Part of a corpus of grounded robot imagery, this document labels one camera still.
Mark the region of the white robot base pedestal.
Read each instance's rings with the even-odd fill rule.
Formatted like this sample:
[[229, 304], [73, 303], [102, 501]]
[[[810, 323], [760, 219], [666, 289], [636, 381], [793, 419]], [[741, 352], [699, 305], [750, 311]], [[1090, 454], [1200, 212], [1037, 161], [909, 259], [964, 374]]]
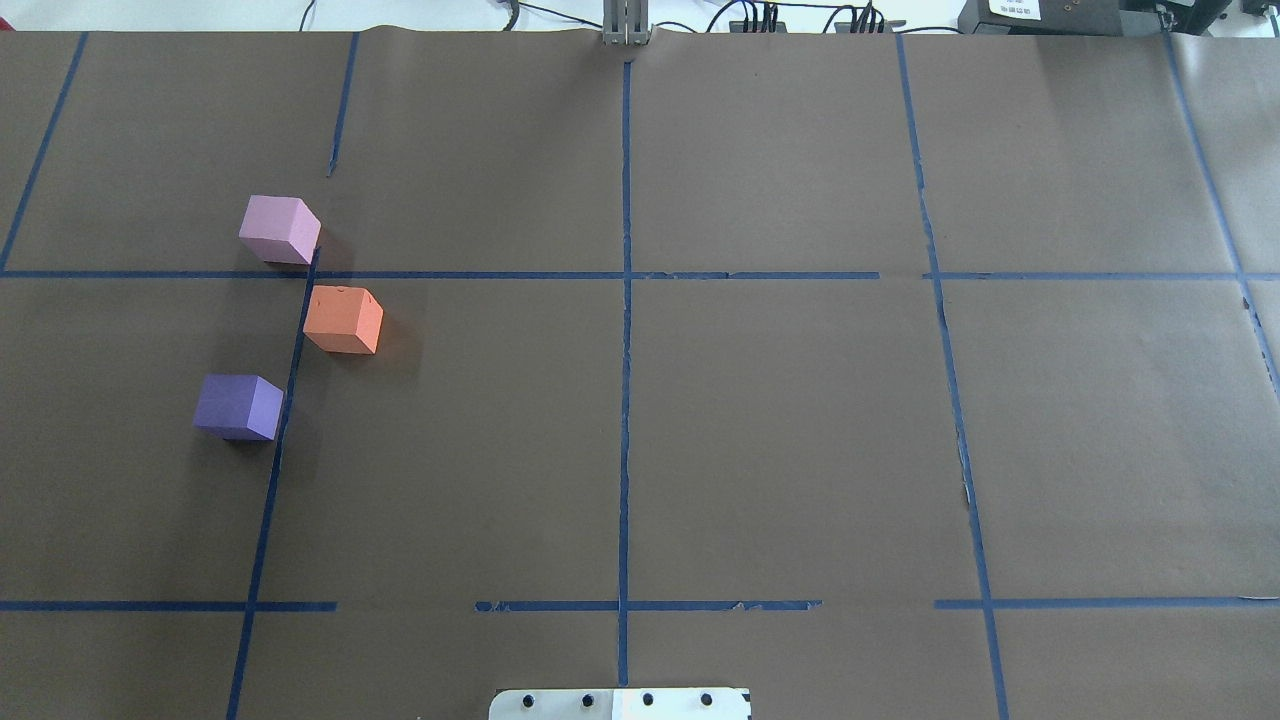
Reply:
[[489, 719], [751, 719], [750, 691], [731, 687], [508, 689]]

